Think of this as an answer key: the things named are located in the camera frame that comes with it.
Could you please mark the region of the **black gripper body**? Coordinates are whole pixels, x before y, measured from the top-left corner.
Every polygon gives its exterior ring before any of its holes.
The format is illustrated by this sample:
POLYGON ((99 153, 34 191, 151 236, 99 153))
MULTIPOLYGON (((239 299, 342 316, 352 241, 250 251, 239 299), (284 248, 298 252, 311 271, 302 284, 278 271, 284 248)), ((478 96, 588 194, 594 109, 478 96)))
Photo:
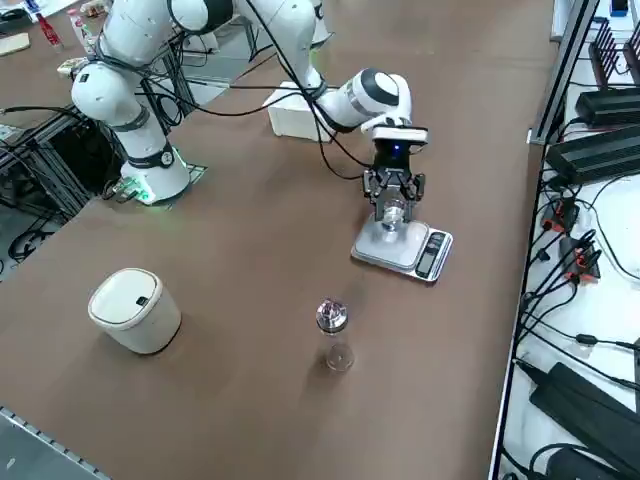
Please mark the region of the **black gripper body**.
POLYGON ((412 144, 404 140, 375 140, 373 169, 410 172, 412 144))

